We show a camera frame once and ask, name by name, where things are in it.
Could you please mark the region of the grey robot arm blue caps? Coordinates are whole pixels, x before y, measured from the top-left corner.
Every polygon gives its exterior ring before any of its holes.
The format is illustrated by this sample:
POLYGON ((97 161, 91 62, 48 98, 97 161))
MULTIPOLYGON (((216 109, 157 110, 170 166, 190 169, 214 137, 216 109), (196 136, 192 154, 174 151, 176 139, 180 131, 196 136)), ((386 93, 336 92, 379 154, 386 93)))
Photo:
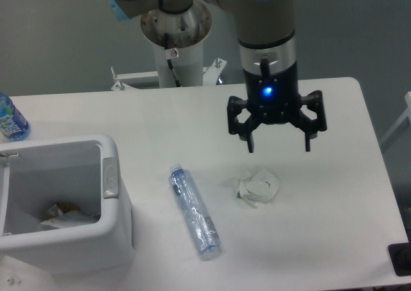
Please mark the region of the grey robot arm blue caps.
POLYGON ((301 96, 293 0, 107 0, 118 19, 141 18, 146 37, 160 47, 172 84, 183 85, 177 61, 184 48, 199 43, 211 23, 202 9, 213 4, 234 17, 247 99, 227 104, 228 130, 253 148, 260 124, 290 123, 306 142, 327 129, 322 93, 301 96))

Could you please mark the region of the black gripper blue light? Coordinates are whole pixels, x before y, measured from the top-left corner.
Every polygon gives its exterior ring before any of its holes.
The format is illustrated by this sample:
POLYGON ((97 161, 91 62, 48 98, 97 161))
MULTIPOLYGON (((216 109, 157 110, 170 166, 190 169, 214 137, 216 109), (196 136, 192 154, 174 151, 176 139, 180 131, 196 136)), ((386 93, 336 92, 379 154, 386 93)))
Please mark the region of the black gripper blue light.
POLYGON ((297 85, 297 64, 288 69, 270 75, 268 63, 263 62, 263 70, 258 74, 244 71, 247 100, 237 96, 230 96, 227 104, 228 130, 231 135, 238 135, 242 141, 247 142, 250 153, 254 152, 252 132, 260 124, 300 124, 304 132, 305 149, 311 150, 310 142, 315 139, 318 132, 328 129, 323 94, 316 90, 307 96, 301 96, 297 85), (301 107, 305 106, 315 113, 311 119, 301 107), (241 123, 238 116, 247 110, 250 116, 241 123))

